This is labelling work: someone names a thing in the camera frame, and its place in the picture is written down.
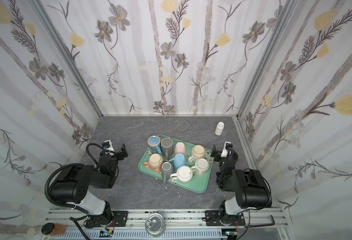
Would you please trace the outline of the white mug with red inside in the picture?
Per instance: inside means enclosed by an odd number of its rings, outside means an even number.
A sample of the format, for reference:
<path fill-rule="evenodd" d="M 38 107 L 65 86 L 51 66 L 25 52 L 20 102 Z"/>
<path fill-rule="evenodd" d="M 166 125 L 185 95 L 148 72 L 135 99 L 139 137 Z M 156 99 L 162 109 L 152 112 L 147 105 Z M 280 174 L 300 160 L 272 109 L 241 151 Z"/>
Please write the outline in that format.
<path fill-rule="evenodd" d="M 176 173 L 170 175 L 170 179 L 173 181 L 179 181 L 181 183 L 188 183 L 193 177 L 193 169 L 188 166 L 181 166 L 177 169 Z"/>

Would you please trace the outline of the white cream mug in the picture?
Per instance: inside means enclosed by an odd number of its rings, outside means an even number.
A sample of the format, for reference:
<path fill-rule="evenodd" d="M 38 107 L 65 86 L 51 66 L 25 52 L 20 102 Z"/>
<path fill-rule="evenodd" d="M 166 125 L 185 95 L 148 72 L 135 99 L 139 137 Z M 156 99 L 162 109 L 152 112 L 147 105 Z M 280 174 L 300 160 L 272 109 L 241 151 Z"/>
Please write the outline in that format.
<path fill-rule="evenodd" d="M 204 175 L 209 169 L 209 162 L 205 158 L 200 158 L 195 161 L 194 166 L 191 167 L 192 171 L 198 175 Z"/>

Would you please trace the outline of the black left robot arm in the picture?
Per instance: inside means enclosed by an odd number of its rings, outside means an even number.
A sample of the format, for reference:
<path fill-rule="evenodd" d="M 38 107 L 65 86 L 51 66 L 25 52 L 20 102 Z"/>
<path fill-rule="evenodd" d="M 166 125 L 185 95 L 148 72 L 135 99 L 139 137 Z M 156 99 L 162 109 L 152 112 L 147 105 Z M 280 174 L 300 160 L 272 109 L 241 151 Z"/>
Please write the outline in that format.
<path fill-rule="evenodd" d="M 111 205 L 89 191 L 111 189 L 119 176 L 119 161 L 128 157 L 126 146 L 116 152 L 110 141 L 98 145 L 101 149 L 98 160 L 93 165 L 67 164 L 55 170 L 47 179 L 44 192 L 47 200 L 59 207 L 71 208 L 84 213 L 83 217 L 71 217 L 76 225 L 84 221 L 87 229 L 98 227 L 124 227 L 128 219 L 127 211 L 113 211 Z"/>

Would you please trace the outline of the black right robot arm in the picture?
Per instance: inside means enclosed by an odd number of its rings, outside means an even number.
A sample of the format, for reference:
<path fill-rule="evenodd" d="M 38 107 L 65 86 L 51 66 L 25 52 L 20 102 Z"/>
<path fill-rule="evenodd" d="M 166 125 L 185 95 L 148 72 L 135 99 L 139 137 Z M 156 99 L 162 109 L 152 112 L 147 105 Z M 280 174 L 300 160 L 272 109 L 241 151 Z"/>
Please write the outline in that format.
<path fill-rule="evenodd" d="M 234 192 L 235 196 L 223 201 L 217 211 L 205 211 L 207 226 L 245 225 L 241 218 L 249 210 L 262 210 L 272 206 L 270 186 L 259 170 L 236 169 L 238 154 L 233 144 L 226 143 L 222 151 L 213 147 L 211 155 L 218 162 L 216 184 L 223 192 Z"/>

